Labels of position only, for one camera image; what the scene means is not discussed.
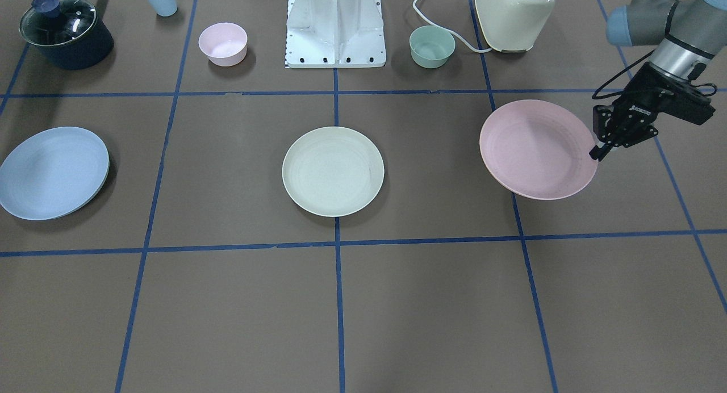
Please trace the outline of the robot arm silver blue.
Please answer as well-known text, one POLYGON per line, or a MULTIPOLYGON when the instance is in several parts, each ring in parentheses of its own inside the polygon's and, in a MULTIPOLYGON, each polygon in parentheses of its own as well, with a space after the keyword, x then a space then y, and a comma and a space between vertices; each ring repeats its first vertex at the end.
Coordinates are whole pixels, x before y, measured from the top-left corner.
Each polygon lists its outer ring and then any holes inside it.
POLYGON ((701 126, 715 113, 711 96, 694 82, 725 47, 726 0, 631 0, 608 16, 607 39, 615 46, 652 46, 638 70, 609 105, 593 108, 600 162, 618 147, 656 137, 659 114, 701 126))

